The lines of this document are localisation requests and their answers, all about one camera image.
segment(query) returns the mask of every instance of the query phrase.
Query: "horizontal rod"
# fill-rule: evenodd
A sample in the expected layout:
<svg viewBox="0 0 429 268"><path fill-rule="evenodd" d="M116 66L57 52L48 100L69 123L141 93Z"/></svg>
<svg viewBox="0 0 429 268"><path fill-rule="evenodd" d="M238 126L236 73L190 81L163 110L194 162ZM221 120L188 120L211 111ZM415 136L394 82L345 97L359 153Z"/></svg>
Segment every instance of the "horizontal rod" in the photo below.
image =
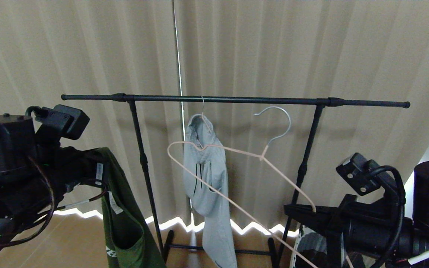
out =
<svg viewBox="0 0 429 268"><path fill-rule="evenodd" d="M198 251L204 251L203 247L201 246L188 246L188 245L181 245L181 244L169 244L166 246L169 246L171 248L187 248L187 249L196 249ZM254 254L254 255L266 255L266 256L271 255L269 251L248 251L243 249L235 249L235 252L241 253L241 254Z"/></svg>
<svg viewBox="0 0 429 268"><path fill-rule="evenodd" d="M117 102L150 101L150 102L228 102L228 103L265 103L276 105L325 105L336 107L352 106L383 106L410 107L410 102L387 102L383 100L344 100L340 98L299 99L299 98L262 98L262 97L216 97L216 96L163 96L163 95L62 95L63 100L111 100Z"/></svg>

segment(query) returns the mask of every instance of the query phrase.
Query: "green garment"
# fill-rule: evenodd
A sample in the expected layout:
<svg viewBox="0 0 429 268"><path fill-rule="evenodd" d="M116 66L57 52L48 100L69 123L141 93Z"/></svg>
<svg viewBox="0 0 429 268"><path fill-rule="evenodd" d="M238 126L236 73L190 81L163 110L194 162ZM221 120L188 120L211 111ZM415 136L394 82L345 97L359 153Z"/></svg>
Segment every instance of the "green garment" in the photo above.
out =
<svg viewBox="0 0 429 268"><path fill-rule="evenodd" d="M110 194L102 198L104 230L109 268L166 268L124 171L108 148L97 152L104 165Z"/></svg>

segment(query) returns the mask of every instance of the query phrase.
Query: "clothes rack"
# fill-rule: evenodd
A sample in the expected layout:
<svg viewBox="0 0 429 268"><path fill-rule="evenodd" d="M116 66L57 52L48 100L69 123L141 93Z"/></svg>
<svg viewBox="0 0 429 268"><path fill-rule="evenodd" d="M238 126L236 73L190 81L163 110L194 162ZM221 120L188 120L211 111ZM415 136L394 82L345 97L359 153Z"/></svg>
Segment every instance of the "clothes rack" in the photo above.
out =
<svg viewBox="0 0 429 268"><path fill-rule="evenodd" d="M155 207L155 199L153 198L152 184L150 182L150 175L148 173L148 159L143 148L142 133L140 130L140 124L138 122L136 102L138 101L152 101L152 102L224 102L224 103L264 103L264 104L286 104L286 105L315 105L314 118L312 120L309 137L305 146L304 156L302 163L298 169L298 177L296 185L301 187L304 181L305 174L308 169L308 160L312 145L315 139L315 133L319 125L320 117L325 107L339 107L344 105L349 106L377 106L377 107L400 107L409 108L410 102L390 102L382 100L345 100L341 98L263 98L263 97L219 97L219 96L164 96L164 95L126 95L124 93L116 93L113 95L62 95L63 100L111 100L117 102L128 102L130 111L133 119L133 126L135 127L138 148L140 150L140 164L142 166L143 175L145 177L145 183L147 187L148 197L150 199L150 207L153 213L153 222L155 224L155 231L157 235L158 245L160 246L160 252L162 253L163 259L167 260L170 248L185 248L185 249L197 249L202 250L200 246L189 246L174 244L174 231L168 232L165 244L162 242L162 235L160 233L160 225ZM299 192L295 191L292 196L291 204L296 204L298 201ZM291 226L292 218L288 217L285 225L285 230L282 239L286 241L287 232ZM283 254L284 245L281 244L279 250L276 251L274 240L270 237L267 240L269 251L251 251L251 250L239 250L236 249L236 253L242 254L255 254L255 255L266 255L271 257L271 264L273 268L279 267L279 262Z"/></svg>

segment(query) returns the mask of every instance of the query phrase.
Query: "light under curtain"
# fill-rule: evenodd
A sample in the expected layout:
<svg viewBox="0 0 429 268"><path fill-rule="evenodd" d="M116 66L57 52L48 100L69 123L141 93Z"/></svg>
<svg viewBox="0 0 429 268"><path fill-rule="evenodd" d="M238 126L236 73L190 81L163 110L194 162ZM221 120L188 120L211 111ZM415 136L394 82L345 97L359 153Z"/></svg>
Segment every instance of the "light under curtain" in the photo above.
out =
<svg viewBox="0 0 429 268"><path fill-rule="evenodd" d="M183 95L411 102L324 110L303 184L316 205L354 194L335 172L354 152L395 166L406 180L429 144L429 1L177 0L174 10L171 1L0 1L0 114L30 105L84 110L90 123L82 138L63 146L111 148L151 216L128 105L60 95L180 95L175 22ZM177 102L137 106L160 222L189 224L182 170L166 148L182 140L182 120L202 104L185 104L185 118ZM223 145L261 153L286 129L276 111L254 117L266 106L206 103L204 114ZM267 158L295 181L315 107L282 107L293 129ZM172 153L182 159L182 146ZM230 197L265 226L284 224L293 188L257 159L226 156ZM64 203L95 194L78 187ZM231 216L241 227L250 222L236 209Z"/></svg>

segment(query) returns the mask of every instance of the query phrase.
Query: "brown floor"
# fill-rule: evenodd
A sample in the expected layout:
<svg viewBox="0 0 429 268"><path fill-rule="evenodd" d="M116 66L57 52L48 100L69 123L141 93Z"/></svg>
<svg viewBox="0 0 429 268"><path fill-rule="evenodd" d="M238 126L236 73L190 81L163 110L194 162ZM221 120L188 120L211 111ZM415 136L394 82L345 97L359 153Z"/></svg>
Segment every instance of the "brown floor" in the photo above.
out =
<svg viewBox="0 0 429 268"><path fill-rule="evenodd" d="M153 223L150 229L155 232ZM179 226L173 226L174 243L190 244L192 234L187 234ZM168 233L162 230L165 240ZM267 251L268 236L251 229L243 236L233 232L237 249ZM196 233L196 243L201 245L202 233ZM98 217L83 219L78 215L58 216L44 232L30 242L0 252L0 268L106 268L107 257L104 243L104 228ZM285 251L281 268L289 266L291 253ZM237 254L238 267L266 268L271 267L269 256ZM168 268L215 268L204 251L171 248L167 261Z"/></svg>

